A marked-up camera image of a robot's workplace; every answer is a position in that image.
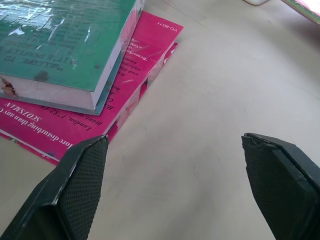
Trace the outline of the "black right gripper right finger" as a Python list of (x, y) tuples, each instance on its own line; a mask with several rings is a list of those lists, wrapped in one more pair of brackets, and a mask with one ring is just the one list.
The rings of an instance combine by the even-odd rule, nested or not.
[(256, 133), (242, 137), (255, 202), (276, 240), (320, 240), (320, 167), (298, 146)]

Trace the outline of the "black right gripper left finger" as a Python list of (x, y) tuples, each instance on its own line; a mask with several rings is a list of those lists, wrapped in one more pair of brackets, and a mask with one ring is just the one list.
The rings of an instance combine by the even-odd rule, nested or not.
[(72, 146), (33, 189), (0, 240), (87, 240), (101, 198), (107, 135)]

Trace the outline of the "green book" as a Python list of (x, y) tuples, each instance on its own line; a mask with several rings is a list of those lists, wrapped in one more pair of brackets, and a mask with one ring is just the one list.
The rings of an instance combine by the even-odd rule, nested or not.
[(100, 115), (145, 0), (0, 0), (0, 98)]

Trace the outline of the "pink-green book corner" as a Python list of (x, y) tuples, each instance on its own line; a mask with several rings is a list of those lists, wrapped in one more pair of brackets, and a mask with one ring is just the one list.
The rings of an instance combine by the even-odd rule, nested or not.
[(281, 0), (290, 8), (320, 26), (320, 0)]

